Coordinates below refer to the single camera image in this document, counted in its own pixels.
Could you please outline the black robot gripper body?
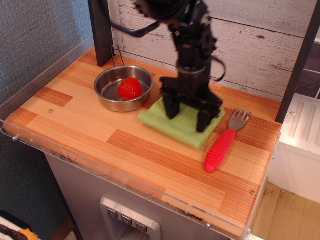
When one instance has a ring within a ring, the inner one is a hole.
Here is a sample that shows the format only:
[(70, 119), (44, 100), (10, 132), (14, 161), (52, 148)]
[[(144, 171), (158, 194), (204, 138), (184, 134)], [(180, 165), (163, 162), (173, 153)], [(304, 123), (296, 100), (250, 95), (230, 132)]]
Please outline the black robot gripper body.
[(220, 108), (222, 101), (209, 90), (211, 67), (187, 70), (178, 68), (178, 77), (161, 77), (162, 96), (172, 96), (180, 103), (199, 111), (204, 108)]

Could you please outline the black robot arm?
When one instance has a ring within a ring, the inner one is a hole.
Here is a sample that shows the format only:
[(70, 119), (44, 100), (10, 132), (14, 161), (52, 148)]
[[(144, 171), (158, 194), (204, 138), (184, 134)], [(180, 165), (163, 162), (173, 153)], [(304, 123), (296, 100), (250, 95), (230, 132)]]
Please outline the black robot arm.
[(184, 103), (198, 110), (197, 131), (203, 132), (220, 114), (220, 100), (209, 90), (212, 54), (217, 39), (202, 0), (136, 0), (140, 14), (168, 26), (178, 53), (178, 77), (161, 77), (166, 114), (174, 119)]

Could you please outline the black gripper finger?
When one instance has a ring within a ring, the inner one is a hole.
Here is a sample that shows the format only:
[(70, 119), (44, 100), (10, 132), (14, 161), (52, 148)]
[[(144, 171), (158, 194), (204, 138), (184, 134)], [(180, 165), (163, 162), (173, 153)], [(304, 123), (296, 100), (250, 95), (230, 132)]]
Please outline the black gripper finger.
[(172, 120), (180, 113), (180, 102), (176, 97), (170, 95), (163, 96), (163, 102), (167, 116)]
[(205, 107), (201, 109), (197, 116), (197, 131), (200, 133), (204, 132), (211, 121), (219, 116), (219, 107)]

